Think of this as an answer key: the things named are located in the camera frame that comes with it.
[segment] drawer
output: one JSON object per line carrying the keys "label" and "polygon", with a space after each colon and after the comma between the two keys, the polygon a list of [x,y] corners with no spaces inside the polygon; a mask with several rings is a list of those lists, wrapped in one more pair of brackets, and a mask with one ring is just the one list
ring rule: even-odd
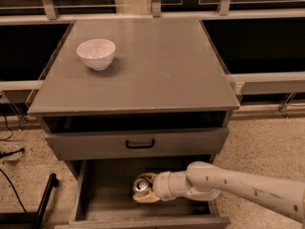
{"label": "drawer", "polygon": [[60,160],[217,154],[228,128],[48,134]]}
{"label": "drawer", "polygon": [[83,161],[71,224],[56,228],[225,228],[229,219],[211,214],[208,202],[178,198],[138,204],[132,199],[132,186],[140,174],[181,171],[193,161],[209,159],[168,156]]}

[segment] white bowl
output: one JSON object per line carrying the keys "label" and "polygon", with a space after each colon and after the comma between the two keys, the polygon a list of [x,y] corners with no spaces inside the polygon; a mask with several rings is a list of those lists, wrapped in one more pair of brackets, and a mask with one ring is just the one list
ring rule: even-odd
{"label": "white bowl", "polygon": [[87,66],[101,71],[112,63],[115,45],[110,40],[93,39],[80,44],[76,52]]}

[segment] gray tabletop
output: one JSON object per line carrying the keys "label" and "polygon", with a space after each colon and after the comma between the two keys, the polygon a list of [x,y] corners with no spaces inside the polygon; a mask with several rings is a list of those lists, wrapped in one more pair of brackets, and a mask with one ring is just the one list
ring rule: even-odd
{"label": "gray tabletop", "polygon": [[[116,45],[104,71],[78,58],[82,42]],[[31,115],[233,110],[239,106],[201,23],[187,19],[76,21],[32,102]]]}

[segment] floor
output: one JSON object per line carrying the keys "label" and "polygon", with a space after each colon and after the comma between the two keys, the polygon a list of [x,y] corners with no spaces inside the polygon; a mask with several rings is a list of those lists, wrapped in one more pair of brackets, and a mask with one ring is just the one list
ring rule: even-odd
{"label": "floor", "polygon": [[[230,135],[214,164],[235,171],[269,177],[282,177],[305,182],[305,111],[290,108],[290,118],[271,110],[251,111],[242,108],[235,112],[229,127]],[[10,141],[0,142],[0,152],[15,151],[24,147],[26,152],[2,159],[3,169],[28,211],[37,210],[51,173],[56,173],[59,186],[51,195],[41,228],[53,228],[69,222],[76,180],[63,161],[56,160],[44,140],[44,132],[35,119],[23,131],[18,121],[9,118],[13,128]],[[3,117],[0,118],[0,136],[9,135]],[[22,212],[18,201],[5,178],[0,174],[0,213]],[[228,216],[232,224],[228,229],[289,228],[301,225],[243,198],[222,192],[217,202],[220,216]],[[16,228],[0,225],[0,228]]]}

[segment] cabinet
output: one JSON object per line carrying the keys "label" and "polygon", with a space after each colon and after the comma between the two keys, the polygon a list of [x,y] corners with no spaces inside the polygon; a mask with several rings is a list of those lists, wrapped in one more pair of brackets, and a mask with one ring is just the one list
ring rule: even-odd
{"label": "cabinet", "polygon": [[[116,45],[105,71],[77,58],[94,38]],[[58,159],[83,160],[74,217],[58,228],[224,228],[211,204],[138,205],[130,187],[143,172],[209,161],[238,107],[196,18],[76,21],[29,109]]]}

